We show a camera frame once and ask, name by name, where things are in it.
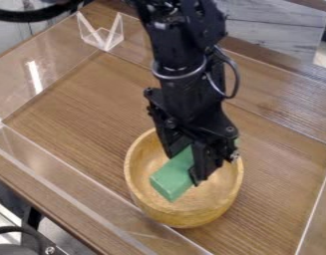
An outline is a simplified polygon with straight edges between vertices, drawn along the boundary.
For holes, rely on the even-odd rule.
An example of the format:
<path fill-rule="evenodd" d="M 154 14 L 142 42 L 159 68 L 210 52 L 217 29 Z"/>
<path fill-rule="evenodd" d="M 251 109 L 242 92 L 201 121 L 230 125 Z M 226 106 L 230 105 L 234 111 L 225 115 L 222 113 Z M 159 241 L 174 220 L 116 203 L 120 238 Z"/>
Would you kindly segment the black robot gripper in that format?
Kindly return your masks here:
<path fill-rule="evenodd" d="M 144 97 L 163 152 L 173 158 L 190 145 L 189 175 L 199 186 L 225 162 L 235 160 L 238 130 L 223 112 L 222 102 L 237 95 L 237 64 L 217 50 L 194 75 L 181 79 L 158 75 L 158 78 L 162 87 L 146 89 Z"/>

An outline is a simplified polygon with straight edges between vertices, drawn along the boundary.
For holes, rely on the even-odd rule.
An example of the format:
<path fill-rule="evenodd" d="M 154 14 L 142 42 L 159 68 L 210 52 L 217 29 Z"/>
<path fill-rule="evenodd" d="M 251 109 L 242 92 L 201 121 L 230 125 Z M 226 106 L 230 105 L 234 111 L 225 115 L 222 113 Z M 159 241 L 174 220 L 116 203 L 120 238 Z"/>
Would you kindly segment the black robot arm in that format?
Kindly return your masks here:
<path fill-rule="evenodd" d="M 226 16 L 213 0 L 127 2 L 148 34 L 161 83 L 144 89 L 148 114 L 166 156 L 190 149 L 186 176 L 199 184 L 238 153 L 238 129 L 222 109 L 239 89 L 239 84 L 225 85 L 225 69 L 238 70 L 218 46 L 227 35 Z"/>

